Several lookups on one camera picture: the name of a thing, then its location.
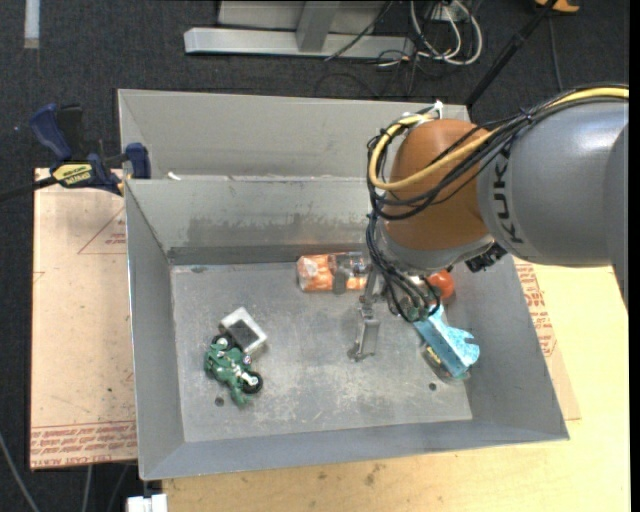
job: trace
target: black carpet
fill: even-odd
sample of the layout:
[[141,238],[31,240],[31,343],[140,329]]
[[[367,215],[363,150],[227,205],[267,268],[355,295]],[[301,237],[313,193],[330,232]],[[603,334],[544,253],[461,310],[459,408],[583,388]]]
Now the black carpet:
[[[476,0],[485,43],[480,59],[455,69],[427,62],[412,75],[409,66],[380,71],[371,63],[340,58],[185,55],[184,32],[212,25],[215,2],[41,4],[40,49],[26,50],[25,2],[0,2],[0,192],[29,184],[33,167],[52,162],[27,124],[47,103],[80,103],[86,137],[102,139],[107,154],[119,151],[114,99],[119,88],[464,104],[501,50],[535,15],[533,0]],[[560,88],[629,82],[630,1],[582,4],[575,16],[543,20],[472,106],[474,121],[513,115]],[[408,2],[395,2],[376,27],[377,33],[407,30]],[[29,195],[0,204],[0,432],[40,510],[75,511],[81,509],[86,468],[35,473],[27,468],[32,209]],[[94,468],[89,511],[106,510],[123,468]],[[124,497],[144,491],[135,467],[122,482],[114,510],[120,510]],[[23,510],[29,505],[0,456],[0,511]]]

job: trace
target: blue object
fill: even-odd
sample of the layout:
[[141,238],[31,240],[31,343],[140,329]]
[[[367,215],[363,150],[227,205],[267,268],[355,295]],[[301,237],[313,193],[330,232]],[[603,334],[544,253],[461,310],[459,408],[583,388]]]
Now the blue object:
[[105,169],[100,157],[95,153],[90,153],[87,157],[87,161],[91,163],[91,167],[95,172],[95,176],[89,182],[88,186],[120,195],[120,190],[118,189],[120,178],[111,171]]
[[64,134],[56,121],[57,107],[49,103],[38,110],[31,119],[29,126],[40,144],[51,149],[59,162],[69,160],[72,155],[71,147],[67,144]]
[[126,147],[124,152],[133,167],[134,178],[151,178],[151,162],[147,149],[142,144],[133,142]]
[[422,336],[423,344],[429,345],[440,359],[442,367],[454,379],[466,376],[480,356],[480,347],[468,343],[473,335],[462,329],[447,325],[442,319],[440,306],[428,319],[414,322],[414,327]]

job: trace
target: gray bin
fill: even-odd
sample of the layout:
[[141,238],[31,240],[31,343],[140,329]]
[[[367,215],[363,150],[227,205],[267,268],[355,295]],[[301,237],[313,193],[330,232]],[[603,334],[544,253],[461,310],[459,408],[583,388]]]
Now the gray bin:
[[[438,380],[417,332],[384,304],[375,356],[354,362],[358,293],[297,286],[299,256],[364,249],[366,142],[424,105],[130,90],[119,100],[123,146],[145,144],[153,164],[152,179],[125,189],[141,478],[568,437],[510,257],[453,272],[449,323],[481,347],[465,382]],[[218,323],[241,306],[268,336],[254,362],[264,387],[242,409],[203,370]]]

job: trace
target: blue clamp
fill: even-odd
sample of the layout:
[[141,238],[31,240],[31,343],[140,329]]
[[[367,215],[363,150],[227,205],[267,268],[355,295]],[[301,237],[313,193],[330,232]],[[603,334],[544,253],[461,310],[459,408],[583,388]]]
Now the blue clamp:
[[55,103],[45,105],[31,116],[29,126],[40,144],[53,151],[58,162],[64,162],[71,158],[72,151],[58,126],[56,112]]
[[[69,144],[69,139],[60,129],[59,115],[64,115],[64,120],[67,121],[65,126],[70,130],[72,144]],[[80,140],[81,115],[79,106],[76,106],[73,112],[70,107],[66,107],[58,114],[56,104],[49,103],[29,119],[29,125],[38,141],[51,149],[56,156],[56,163],[49,169],[52,178],[66,188],[92,187],[121,195],[122,180],[111,172],[110,164],[128,161],[132,167],[131,177],[137,179],[151,177],[151,163],[147,150],[137,142],[129,144],[123,154],[106,160],[100,158],[95,152],[84,156],[86,153],[83,152],[83,148],[87,144]]]

